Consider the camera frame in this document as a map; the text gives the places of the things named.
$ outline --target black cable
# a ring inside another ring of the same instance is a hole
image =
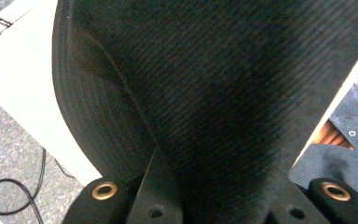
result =
[[[75,177],[72,176],[72,175],[68,175],[68,174],[62,169],[62,167],[61,167],[61,165],[58,163],[58,161],[57,161],[57,160],[55,160],[55,161],[56,161],[58,167],[60,168],[60,170],[62,171],[62,173],[63,173],[64,175],[66,175],[66,176],[69,177],[69,178],[75,178]]]
[[[36,218],[37,218],[38,222],[40,224],[43,223],[43,220],[42,220],[42,217],[40,216],[39,210],[37,209],[37,206],[34,203],[34,199],[36,198],[37,194],[39,193],[40,189],[42,188],[43,176],[45,175],[45,168],[46,168],[46,150],[43,148],[42,165],[40,167],[39,181],[37,183],[36,190],[34,191],[34,196],[31,196],[30,191],[21,182],[15,180],[15,179],[10,179],[10,178],[0,179],[0,183],[9,182],[9,183],[13,183],[13,184],[19,186],[22,189],[22,191],[24,191],[25,195],[27,196],[27,198],[29,200],[28,203],[26,203],[21,208],[16,209],[14,211],[9,211],[9,212],[1,212],[0,211],[0,216],[10,216],[10,215],[13,215],[13,214],[17,214],[20,211],[24,210],[29,205],[31,205],[33,207],[33,209],[34,209],[34,213],[36,215]]]

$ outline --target brass grommet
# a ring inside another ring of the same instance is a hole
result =
[[[108,191],[107,192],[101,192],[101,189],[106,188]],[[110,182],[110,181],[105,181],[101,184],[99,184],[97,187],[95,187],[95,189],[92,191],[92,197],[96,200],[106,200],[106,199],[110,199],[113,197],[113,195],[115,195],[117,192],[117,186],[116,184]]]
[[[330,189],[335,189],[339,191],[339,193],[332,192]],[[337,184],[329,182],[322,183],[322,190],[327,196],[338,201],[347,202],[351,199],[350,193],[347,192],[344,188],[338,186]]]

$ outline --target black mesh fabric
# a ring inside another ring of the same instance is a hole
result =
[[[53,79],[102,175],[154,148],[186,221],[262,222],[358,60],[358,1],[60,1]]]

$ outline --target black fabric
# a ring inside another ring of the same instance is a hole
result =
[[[102,175],[155,147],[186,220],[257,223],[358,60],[358,1],[60,1],[53,78]]]
[[[296,166],[290,179],[303,188],[316,178],[330,177],[345,182],[358,191],[358,86],[353,85],[330,120],[351,142],[354,151],[330,145],[311,145]]]

